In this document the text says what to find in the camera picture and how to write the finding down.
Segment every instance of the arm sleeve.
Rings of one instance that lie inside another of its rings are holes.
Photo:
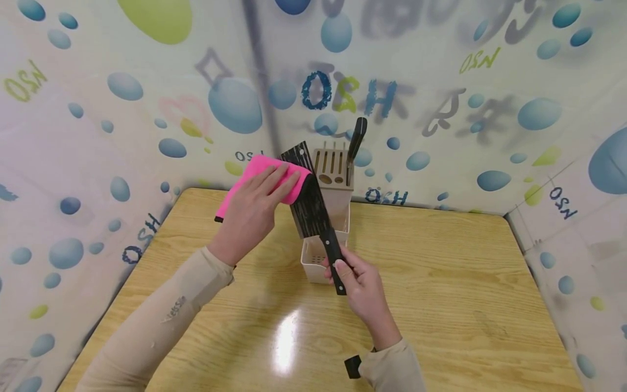
[[[196,314],[233,281],[233,267],[207,248],[196,251],[105,343],[79,381],[79,392],[143,391]]]
[[[426,392],[418,358],[405,339],[382,351],[370,352],[359,374],[376,392]]]

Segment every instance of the finger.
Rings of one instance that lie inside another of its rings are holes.
[[[274,204],[281,203],[281,200],[285,199],[285,197],[292,192],[292,189],[294,189],[294,185],[296,185],[299,178],[300,171],[293,172],[287,181],[279,185],[279,187],[270,194],[270,201]]]
[[[333,266],[337,270],[337,274],[340,275],[344,287],[346,287],[346,294],[350,295],[351,292],[360,287],[355,274],[343,260],[336,260]]]
[[[272,193],[272,189],[276,188],[278,182],[281,180],[283,175],[285,175],[285,172],[287,172],[287,163],[279,166],[274,171],[274,173],[272,173],[268,176],[268,178],[263,180],[263,183],[259,185],[259,192],[264,196],[268,196],[270,193]]]

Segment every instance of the table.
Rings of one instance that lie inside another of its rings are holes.
[[[226,193],[188,189],[65,378],[73,391],[116,328],[219,228]],[[380,270],[430,391],[581,390],[507,222],[499,216],[351,204],[349,248]],[[198,314],[149,391],[370,391],[344,360],[369,335],[331,286],[308,283],[288,206]]]

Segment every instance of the wall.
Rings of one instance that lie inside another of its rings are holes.
[[[504,215],[625,121],[620,1],[38,1],[0,4],[0,390],[53,390],[181,191],[253,154],[363,115],[355,199]]]

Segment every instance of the pink sponge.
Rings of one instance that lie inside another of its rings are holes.
[[[253,177],[253,176],[256,176],[257,174],[262,173],[268,166],[274,165],[276,167],[279,167],[285,163],[286,162],[280,161],[275,158],[266,157],[265,155],[255,155],[248,163],[248,166],[246,166],[246,169],[244,170],[244,174],[242,174],[242,177],[240,178],[240,180],[235,185],[233,185],[231,190],[229,190],[229,193],[226,194],[224,201],[218,208],[218,212],[216,212],[215,221],[222,222],[224,220],[224,215],[226,214],[226,209],[229,206],[229,202],[231,201],[231,198],[233,197],[235,192],[239,190],[241,185],[245,183],[250,177]],[[294,186],[292,191],[289,192],[283,200],[281,200],[282,203],[292,204],[298,198],[298,195],[300,194],[300,190],[303,188],[303,183],[305,182],[307,175],[311,174],[311,172],[302,166],[294,165],[291,163],[287,163],[287,165],[288,165],[287,172],[279,180],[279,182],[277,183],[277,187],[283,184],[285,181],[287,181],[287,179],[292,175],[292,173],[296,171],[300,171],[300,177],[298,178],[298,182],[296,182],[296,185]]]

